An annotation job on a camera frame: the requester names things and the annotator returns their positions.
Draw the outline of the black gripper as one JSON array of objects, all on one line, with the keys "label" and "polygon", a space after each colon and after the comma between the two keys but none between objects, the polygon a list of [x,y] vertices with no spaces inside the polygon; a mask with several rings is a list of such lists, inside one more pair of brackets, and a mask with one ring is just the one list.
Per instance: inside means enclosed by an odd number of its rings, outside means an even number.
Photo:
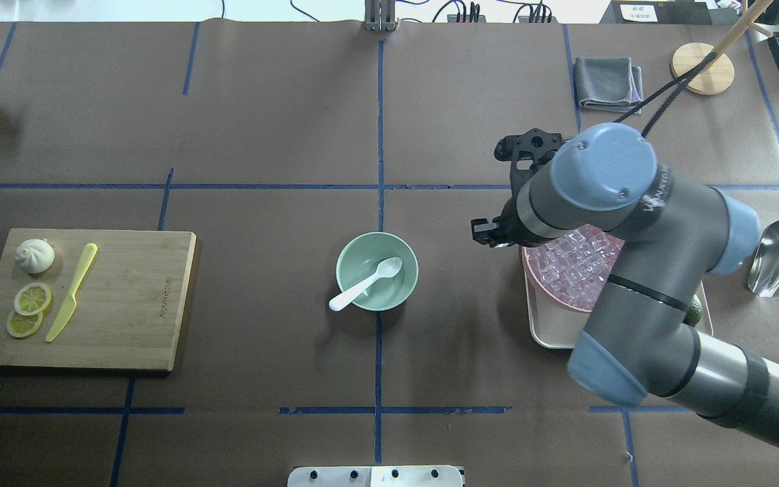
[{"label": "black gripper", "polygon": [[471,220],[472,238],[476,243],[489,247],[521,246],[532,247],[532,232],[529,231],[517,209],[517,198],[511,197],[504,204],[500,216],[494,222],[488,218]]}]

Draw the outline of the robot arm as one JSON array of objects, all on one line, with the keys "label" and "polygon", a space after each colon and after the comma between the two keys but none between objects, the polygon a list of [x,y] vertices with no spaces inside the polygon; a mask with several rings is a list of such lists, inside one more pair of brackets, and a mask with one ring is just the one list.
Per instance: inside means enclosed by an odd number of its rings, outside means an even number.
[{"label": "robot arm", "polygon": [[473,219],[474,241],[535,248],[584,225],[623,241],[569,376],[616,406],[652,394],[779,448],[779,364],[684,323],[703,277],[729,275],[755,251],[754,209],[677,175],[618,122],[568,139],[508,135],[494,157],[511,165],[511,197],[497,218]]}]

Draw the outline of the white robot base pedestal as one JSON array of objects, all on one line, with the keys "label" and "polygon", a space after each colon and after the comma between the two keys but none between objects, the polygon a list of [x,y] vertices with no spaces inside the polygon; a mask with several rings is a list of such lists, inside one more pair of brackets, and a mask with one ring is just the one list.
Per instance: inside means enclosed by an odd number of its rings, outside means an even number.
[{"label": "white robot base pedestal", "polygon": [[296,467],[287,486],[465,486],[464,469],[453,465]]}]

